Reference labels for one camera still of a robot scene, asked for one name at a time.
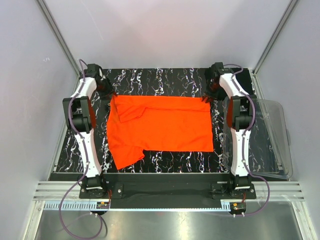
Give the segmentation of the orange t shirt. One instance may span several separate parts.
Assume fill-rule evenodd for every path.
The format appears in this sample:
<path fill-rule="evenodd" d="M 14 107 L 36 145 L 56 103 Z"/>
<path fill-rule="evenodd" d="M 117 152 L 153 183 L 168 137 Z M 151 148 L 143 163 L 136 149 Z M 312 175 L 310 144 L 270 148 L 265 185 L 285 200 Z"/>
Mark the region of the orange t shirt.
<path fill-rule="evenodd" d="M 106 122 L 117 170 L 142 160 L 144 151 L 213 152 L 211 107 L 200 97 L 117 95 Z"/>

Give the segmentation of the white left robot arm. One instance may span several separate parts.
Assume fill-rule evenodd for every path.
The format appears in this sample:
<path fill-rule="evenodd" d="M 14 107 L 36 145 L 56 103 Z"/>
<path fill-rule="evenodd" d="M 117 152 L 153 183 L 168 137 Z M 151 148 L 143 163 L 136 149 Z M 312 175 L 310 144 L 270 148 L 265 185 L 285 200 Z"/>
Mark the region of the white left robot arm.
<path fill-rule="evenodd" d="M 95 146 L 96 114 L 91 98 L 97 92 L 111 99 L 115 91 L 101 66 L 79 61 L 81 74 L 75 92 L 62 100 L 65 123 L 77 141 L 83 163 L 83 175 L 77 180 L 81 199 L 100 199 L 108 196 L 108 184 L 102 172 Z"/>

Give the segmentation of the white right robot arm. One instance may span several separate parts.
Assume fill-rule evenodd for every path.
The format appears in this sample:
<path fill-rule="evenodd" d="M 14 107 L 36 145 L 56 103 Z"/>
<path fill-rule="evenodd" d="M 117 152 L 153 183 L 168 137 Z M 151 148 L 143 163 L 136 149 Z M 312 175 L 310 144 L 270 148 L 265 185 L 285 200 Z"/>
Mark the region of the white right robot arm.
<path fill-rule="evenodd" d="M 226 186 L 218 194 L 227 194 L 230 198 L 243 198 L 250 191 L 252 176 L 249 170 L 249 140 L 251 128 L 256 119 L 255 104 L 251 96 L 238 82 L 232 64 L 216 62 L 205 71 L 206 88 L 202 101 L 210 103 L 229 98 L 226 123 L 232 136 L 232 164 Z"/>

